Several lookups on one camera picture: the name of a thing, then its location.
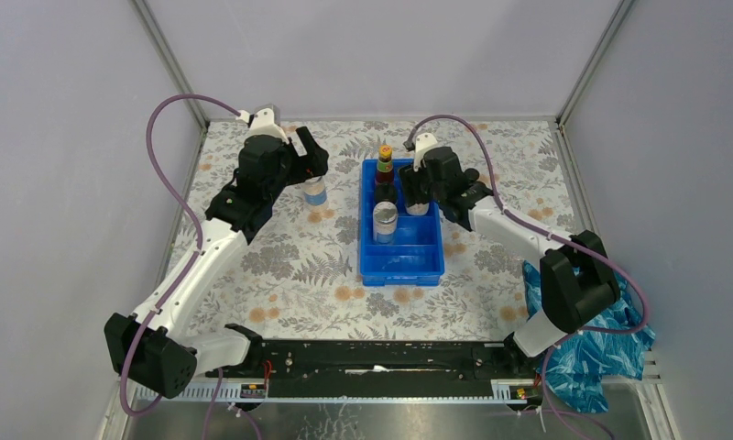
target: metal can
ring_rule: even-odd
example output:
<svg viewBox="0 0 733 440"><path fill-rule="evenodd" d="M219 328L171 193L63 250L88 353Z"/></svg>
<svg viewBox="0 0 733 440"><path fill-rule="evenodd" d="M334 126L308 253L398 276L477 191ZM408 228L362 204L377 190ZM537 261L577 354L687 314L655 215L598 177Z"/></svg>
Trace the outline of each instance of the metal can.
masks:
<svg viewBox="0 0 733 440"><path fill-rule="evenodd" d="M413 206L404 206L409 215L426 215L429 212L429 204L416 203Z"/></svg>
<svg viewBox="0 0 733 440"><path fill-rule="evenodd" d="M399 210L391 202L380 202L372 211L372 239L380 245L393 242Z"/></svg>
<svg viewBox="0 0 733 440"><path fill-rule="evenodd" d="M304 191L304 202L314 213L320 213L329 208L329 198L326 196L326 183L323 176L313 177L301 185Z"/></svg>

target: blue plastic tray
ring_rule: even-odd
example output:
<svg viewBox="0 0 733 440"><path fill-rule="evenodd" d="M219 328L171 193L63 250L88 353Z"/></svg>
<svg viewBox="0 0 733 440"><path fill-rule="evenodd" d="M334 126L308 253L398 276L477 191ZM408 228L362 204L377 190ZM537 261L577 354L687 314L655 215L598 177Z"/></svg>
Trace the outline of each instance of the blue plastic tray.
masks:
<svg viewBox="0 0 733 440"><path fill-rule="evenodd" d="M444 274L439 208L432 202L426 215L409 215L399 184L399 168L412 159L394 159L394 185L399 191L399 220L394 242L380 245L372 239L372 210L375 209L377 160L361 164L361 240L358 269L365 286L438 286Z"/></svg>

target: black motor joint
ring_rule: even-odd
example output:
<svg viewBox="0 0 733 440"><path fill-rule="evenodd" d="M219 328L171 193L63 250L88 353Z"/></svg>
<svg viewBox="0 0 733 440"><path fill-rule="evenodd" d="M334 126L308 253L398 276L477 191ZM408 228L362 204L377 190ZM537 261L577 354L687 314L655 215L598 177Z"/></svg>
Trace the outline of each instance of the black motor joint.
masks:
<svg viewBox="0 0 733 440"><path fill-rule="evenodd" d="M450 147L438 147L426 152L422 167L412 165L399 169L399 181L407 205L436 201L444 218L471 231L469 211L493 192L479 181L475 169L462 170L458 156Z"/></svg>
<svg viewBox="0 0 733 440"><path fill-rule="evenodd" d="M235 184L226 185L205 211L208 220L217 218L242 231L250 244L258 230L272 217L272 206L289 185L302 183L328 172L329 153L321 148L306 126L296 130L306 154L299 156L288 139L254 135L240 150L240 168Z"/></svg>
<svg viewBox="0 0 733 440"><path fill-rule="evenodd" d="M515 342L515 334L510 333L504 339L503 356L498 359L494 358L494 362L512 374L518 375L521 372L535 370L539 367L540 357L526 356Z"/></svg>

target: white bracket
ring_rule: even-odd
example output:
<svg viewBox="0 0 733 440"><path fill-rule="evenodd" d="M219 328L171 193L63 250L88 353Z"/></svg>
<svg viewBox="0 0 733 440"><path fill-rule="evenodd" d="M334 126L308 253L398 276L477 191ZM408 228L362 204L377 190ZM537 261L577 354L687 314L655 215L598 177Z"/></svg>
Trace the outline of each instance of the white bracket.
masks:
<svg viewBox="0 0 733 440"><path fill-rule="evenodd" d="M545 230L550 229L549 226L520 211L512 209L510 211L527 223ZM475 204L475 207L469 211L469 224L472 230L501 243L505 248L526 259L535 268L539 268L539 260L544 257L545 252L563 246L557 241L548 240L547 236L537 234L512 221L498 209L493 197L486 197ZM561 237L569 237L565 233L554 231L553 233Z"/></svg>
<svg viewBox="0 0 733 440"><path fill-rule="evenodd" d="M437 147L440 147L440 145L437 141L437 138L433 134L420 133L415 138L415 160L412 162L412 168L415 171L420 170L423 156L425 156L426 153L429 152L429 150L435 149Z"/></svg>
<svg viewBox="0 0 733 440"><path fill-rule="evenodd" d="M148 328L156 330L159 327L167 329L167 337L179 340L186 332L186 326L196 312L204 295L210 291L215 277L228 261L247 246L242 232L235 232L231 225L221 220L213 219L202 222L203 244L202 253L191 271L181 284L161 306L159 313L153 317ZM191 245L189 252L199 252L196 244ZM183 271L191 253L187 252L167 278L154 290L148 298L134 311L138 320L143 320L149 312L156 310L156 303L161 295L170 287L175 278Z"/></svg>
<svg viewBox="0 0 733 440"><path fill-rule="evenodd" d="M289 143L286 132L279 125L280 111L273 104L267 104L258 108L253 114L253 120L251 120L248 112L240 110L240 116L237 117L237 120L248 124L249 136L269 135L282 140L286 144Z"/></svg>
<svg viewBox="0 0 733 440"><path fill-rule="evenodd" d="M197 369L194 376L224 365L240 365L250 348L250 341L245 335L229 328L219 328L214 332L183 338L177 342L184 347L196 349Z"/></svg>

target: yellow bottle cap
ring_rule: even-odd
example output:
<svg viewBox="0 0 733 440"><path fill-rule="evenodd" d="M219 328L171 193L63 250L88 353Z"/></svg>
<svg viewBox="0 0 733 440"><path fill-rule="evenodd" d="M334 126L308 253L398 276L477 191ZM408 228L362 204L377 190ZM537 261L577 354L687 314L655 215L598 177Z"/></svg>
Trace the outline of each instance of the yellow bottle cap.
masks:
<svg viewBox="0 0 733 440"><path fill-rule="evenodd" d="M391 152L393 150L391 149L390 145L383 145L380 147L380 158L381 159L390 159Z"/></svg>

